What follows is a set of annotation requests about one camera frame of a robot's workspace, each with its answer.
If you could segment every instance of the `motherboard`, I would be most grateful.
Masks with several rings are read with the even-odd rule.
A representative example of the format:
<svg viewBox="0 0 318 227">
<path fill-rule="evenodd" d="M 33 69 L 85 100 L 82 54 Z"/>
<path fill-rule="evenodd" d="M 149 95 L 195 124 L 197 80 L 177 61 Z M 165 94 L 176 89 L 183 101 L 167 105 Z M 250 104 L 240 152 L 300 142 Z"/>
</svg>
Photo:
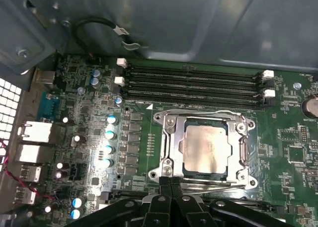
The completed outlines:
<svg viewBox="0 0 318 227">
<path fill-rule="evenodd" d="M 32 226 L 64 226 L 121 198 L 141 201 L 158 191 L 160 176 L 182 177 L 182 188 L 205 202 L 229 198 L 297 227 L 318 226 L 317 81 L 61 57 L 36 117 L 65 133 L 40 179 L 56 200 L 33 201 L 42 212 Z"/>
</svg>

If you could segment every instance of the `electrolytic capacitor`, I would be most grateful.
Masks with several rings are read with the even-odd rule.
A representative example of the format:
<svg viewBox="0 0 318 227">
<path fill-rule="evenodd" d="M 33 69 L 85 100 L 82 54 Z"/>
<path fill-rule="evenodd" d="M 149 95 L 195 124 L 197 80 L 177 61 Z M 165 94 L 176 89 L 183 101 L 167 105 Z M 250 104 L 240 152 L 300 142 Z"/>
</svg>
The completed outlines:
<svg viewBox="0 0 318 227">
<path fill-rule="evenodd" d="M 77 143 L 86 143 L 87 138 L 83 135 L 75 135 L 74 136 L 74 141 Z"/>
<path fill-rule="evenodd" d="M 59 207 L 60 207 L 59 203 L 53 202 L 53 203 L 51 203 L 50 205 L 46 206 L 45 209 L 44 209 L 44 211 L 45 211 L 46 213 L 50 213 L 50 212 L 52 212 L 52 211 L 54 211 L 54 210 L 57 210 Z"/>
<path fill-rule="evenodd" d="M 71 218 L 73 220 L 77 220 L 79 217 L 81 217 L 83 215 L 84 211 L 82 208 L 78 208 L 78 209 L 75 209 L 75 210 L 72 210 L 71 211 Z"/>
<path fill-rule="evenodd" d="M 84 93 L 85 93 L 85 89 L 83 87 L 79 87 L 78 94 L 84 94 Z"/>
<path fill-rule="evenodd" d="M 101 78 L 101 73 L 100 73 L 99 70 L 93 70 L 92 76 L 97 78 L 97 79 L 100 79 Z"/>
<path fill-rule="evenodd" d="M 69 169 L 70 164 L 68 162 L 59 162 L 56 164 L 57 169 Z"/>
<path fill-rule="evenodd" d="M 113 132 L 113 131 L 106 131 L 105 132 L 105 137 L 108 139 L 108 140 L 112 140 L 112 139 L 115 139 L 116 138 L 116 134 Z"/>
<path fill-rule="evenodd" d="M 114 148 L 110 145 L 106 145 L 104 151 L 106 154 L 112 154 L 114 152 Z"/>
<path fill-rule="evenodd" d="M 120 96 L 117 96 L 117 98 L 115 99 L 115 104 L 120 107 L 123 104 L 123 98 Z"/>
<path fill-rule="evenodd" d="M 115 115 L 109 115 L 107 117 L 107 123 L 112 124 L 112 125 L 116 125 L 118 122 L 118 120 L 116 119 Z"/>
<path fill-rule="evenodd" d="M 104 159 L 105 168 L 111 167 L 114 164 L 112 159 Z"/>
<path fill-rule="evenodd" d="M 73 119 L 71 119 L 70 117 L 64 117 L 63 119 L 62 119 L 62 122 L 64 123 L 64 124 L 67 124 L 67 125 L 74 125 L 74 120 Z"/>
<path fill-rule="evenodd" d="M 67 171 L 63 171 L 63 170 L 57 171 L 55 173 L 55 177 L 57 179 L 66 178 L 66 177 L 68 177 L 68 175 L 69 175 L 69 173 Z"/>
<path fill-rule="evenodd" d="M 96 77 L 94 77 L 94 78 L 92 78 L 91 80 L 90 80 L 90 84 L 93 86 L 93 88 L 95 88 L 95 89 L 97 89 L 97 88 L 99 88 L 100 87 L 100 82 L 99 82 L 99 80 L 96 78 Z"/>
<path fill-rule="evenodd" d="M 75 199 L 72 201 L 72 206 L 73 206 L 74 208 L 79 208 L 79 207 L 81 207 L 84 203 L 85 203 L 84 197 L 79 196 L 79 197 L 75 198 Z"/>
</svg>

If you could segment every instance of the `green circuit board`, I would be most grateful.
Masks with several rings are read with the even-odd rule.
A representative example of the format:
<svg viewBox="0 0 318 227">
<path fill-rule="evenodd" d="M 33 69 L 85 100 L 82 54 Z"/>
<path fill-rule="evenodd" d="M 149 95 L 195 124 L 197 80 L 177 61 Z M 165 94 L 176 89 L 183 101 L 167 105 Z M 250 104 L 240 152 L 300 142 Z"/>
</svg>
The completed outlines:
<svg viewBox="0 0 318 227">
<path fill-rule="evenodd" d="M 260 70 L 233 67 L 219 67 L 199 64 L 183 64 L 162 61 L 128 60 L 134 66 L 171 69 L 192 69 L 208 72 L 254 75 Z M 67 126 L 64 145 L 56 150 L 54 162 L 81 163 L 82 176 L 77 181 L 56 181 L 53 176 L 55 166 L 49 171 L 47 192 L 63 186 L 69 187 L 68 198 L 61 200 L 62 208 L 51 214 L 36 218 L 36 226 L 64 226 L 70 221 L 72 199 L 85 196 L 87 202 L 84 214 L 99 209 L 102 203 L 101 192 L 117 190 L 156 192 L 158 184 L 151 181 L 148 171 L 158 167 L 161 146 L 162 126 L 153 121 L 156 112 L 168 109 L 189 109 L 217 111 L 226 107 L 213 105 L 180 104 L 170 102 L 123 100 L 116 106 L 118 96 L 112 90 L 114 71 L 118 66 L 115 58 L 101 58 L 96 64 L 88 64 L 80 56 L 67 55 L 60 59 L 58 69 L 62 71 L 61 84 L 64 92 L 51 92 L 49 102 L 59 108 L 47 110 L 46 99 L 39 107 L 39 120 L 46 118 L 60 123 L 63 117 L 72 117 L 73 126 Z M 93 70 L 101 72 L 100 87 L 90 85 Z M 258 187 L 249 191 L 235 190 L 223 193 L 206 194 L 205 197 L 227 197 L 243 200 L 266 201 L 283 206 L 282 213 L 268 213 L 275 218 L 300 227 L 318 226 L 318 122 L 305 116 L 302 102 L 310 95 L 318 93 L 318 83 L 309 74 L 275 71 L 275 103 L 272 107 L 258 110 L 229 107 L 227 110 L 240 112 L 256 123 L 248 138 L 249 172 L 258 181 Z M 294 89 L 294 83 L 301 89 Z M 85 89 L 78 94 L 78 88 Z M 116 126 L 109 125 L 106 119 L 114 115 Z M 125 127 L 135 125 L 133 132 Z M 106 140 L 105 132 L 113 131 L 117 139 Z M 71 147 L 72 137 L 82 134 L 87 137 L 83 145 Z M 123 137 L 133 135 L 131 145 L 137 146 L 128 162 Z M 102 153 L 103 147 L 114 147 L 112 154 Z M 105 168 L 102 159 L 111 159 L 114 165 Z"/>
</svg>

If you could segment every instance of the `cpu socket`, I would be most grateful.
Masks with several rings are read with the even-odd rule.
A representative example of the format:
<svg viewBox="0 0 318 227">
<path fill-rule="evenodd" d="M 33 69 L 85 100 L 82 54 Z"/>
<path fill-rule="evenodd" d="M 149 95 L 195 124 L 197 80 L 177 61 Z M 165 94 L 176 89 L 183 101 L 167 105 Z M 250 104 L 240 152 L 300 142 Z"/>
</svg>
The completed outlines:
<svg viewBox="0 0 318 227">
<path fill-rule="evenodd" d="M 152 181 L 178 176 L 183 188 L 200 190 L 257 186 L 248 172 L 246 143 L 253 120 L 227 110 L 171 109 L 156 113 L 154 121 L 162 125 L 162 141 L 159 167 L 148 172 Z"/>
</svg>

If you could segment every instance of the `red wire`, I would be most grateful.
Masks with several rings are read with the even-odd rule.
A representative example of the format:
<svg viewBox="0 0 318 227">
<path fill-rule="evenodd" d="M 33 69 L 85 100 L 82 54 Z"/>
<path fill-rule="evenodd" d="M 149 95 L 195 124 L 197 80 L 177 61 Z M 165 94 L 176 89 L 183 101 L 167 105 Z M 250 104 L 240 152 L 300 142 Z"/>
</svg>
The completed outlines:
<svg viewBox="0 0 318 227">
<path fill-rule="evenodd" d="M 6 150 L 6 145 L 3 143 L 3 140 L 0 140 L 0 142 L 2 143 L 2 146 L 1 146 L 1 147 Z M 23 187 L 29 189 L 30 191 L 34 192 L 35 195 L 37 195 L 37 196 L 41 196 L 41 197 L 44 197 L 44 198 L 49 198 L 49 199 L 51 199 L 51 200 L 54 200 L 54 199 L 55 199 L 54 196 L 41 194 L 41 193 L 38 192 L 36 189 L 34 189 L 34 188 L 28 186 L 27 184 L 25 184 L 24 181 L 22 181 L 20 178 L 18 178 L 18 177 L 16 177 L 16 176 L 14 176 L 14 175 L 12 174 L 12 172 L 10 172 L 10 171 L 8 170 L 8 163 L 9 163 L 9 152 L 8 152 L 8 150 L 6 150 L 6 156 L 5 156 L 5 158 L 4 158 L 4 162 L 3 162 L 3 163 L 4 163 L 4 168 L 3 168 L 3 170 L 6 172 L 6 174 L 7 174 L 9 177 L 11 177 L 13 180 L 19 182 L 19 183 L 21 184 L 21 186 L 23 186 Z"/>
</svg>

